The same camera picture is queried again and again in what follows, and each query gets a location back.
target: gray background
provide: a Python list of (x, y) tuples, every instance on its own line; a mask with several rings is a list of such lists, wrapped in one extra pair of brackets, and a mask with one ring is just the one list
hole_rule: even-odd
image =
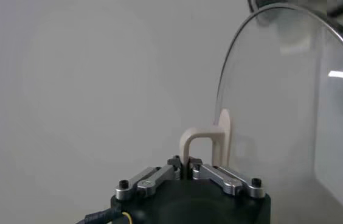
[[(231, 0), (0, 0), (0, 223), (75, 223), (178, 154), (186, 128), (213, 122), (248, 14)], [(193, 146), (208, 160), (208, 141)]]

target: curved clear panel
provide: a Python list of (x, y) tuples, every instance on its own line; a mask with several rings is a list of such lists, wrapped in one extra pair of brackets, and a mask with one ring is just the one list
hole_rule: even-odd
[(321, 20), (284, 8), (252, 18), (227, 58), (222, 108), (229, 165), (263, 180), (272, 223), (343, 223), (343, 44)]

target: white object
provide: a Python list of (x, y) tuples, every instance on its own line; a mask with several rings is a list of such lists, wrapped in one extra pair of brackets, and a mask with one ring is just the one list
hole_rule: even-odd
[(189, 161), (190, 143), (196, 138), (212, 140), (212, 165), (227, 166), (230, 154), (231, 119), (227, 109), (221, 111), (218, 125), (207, 128), (190, 128), (181, 136), (179, 149), (184, 167)]

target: metal rim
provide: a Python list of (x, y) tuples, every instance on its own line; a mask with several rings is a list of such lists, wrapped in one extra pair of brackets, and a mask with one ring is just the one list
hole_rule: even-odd
[(266, 5), (262, 8), (260, 8), (260, 10), (251, 14), (242, 23), (242, 25), (240, 26), (238, 31), (235, 33), (234, 38), (232, 39), (231, 44), (227, 50), (226, 58), (224, 59), (223, 67), (221, 68), (221, 74), (220, 74), (220, 79), (219, 79), (219, 84), (218, 84), (217, 99), (216, 99), (216, 111), (215, 111), (216, 115), (219, 112), (217, 110), (218, 110), (218, 106), (220, 103), (221, 81), (223, 79), (224, 69), (226, 67), (230, 52), (231, 52), (232, 48), (234, 47), (236, 39), (238, 38), (241, 31), (243, 30), (243, 28), (247, 25), (247, 23), (250, 20), (255, 18), (260, 13), (267, 11), (267, 10), (270, 10), (270, 9), (291, 9), (291, 10), (297, 10), (297, 11), (302, 12), (302, 13), (306, 13), (307, 15), (310, 15), (312, 18), (321, 22), (331, 32), (331, 34), (333, 34), (343, 44), (343, 26), (340, 25), (338, 22), (334, 21), (333, 19), (328, 18), (327, 16), (325, 16), (324, 14), (322, 14), (320, 12), (317, 12), (317, 11), (314, 11), (314, 10), (311, 10), (311, 9), (308, 9), (305, 7), (301, 7), (301, 6), (288, 4), (288, 3), (275, 3), (275, 4)]

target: black screw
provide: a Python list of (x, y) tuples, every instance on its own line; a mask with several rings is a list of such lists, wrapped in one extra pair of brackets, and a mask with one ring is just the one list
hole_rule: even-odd
[(253, 187), (261, 187), (261, 186), (262, 186), (262, 180), (259, 179), (259, 178), (253, 178), (253, 179), (251, 180), (251, 185), (252, 185)]
[(128, 180), (120, 180), (119, 181), (119, 187), (121, 189), (127, 189), (129, 185), (130, 185), (130, 183), (128, 182)]

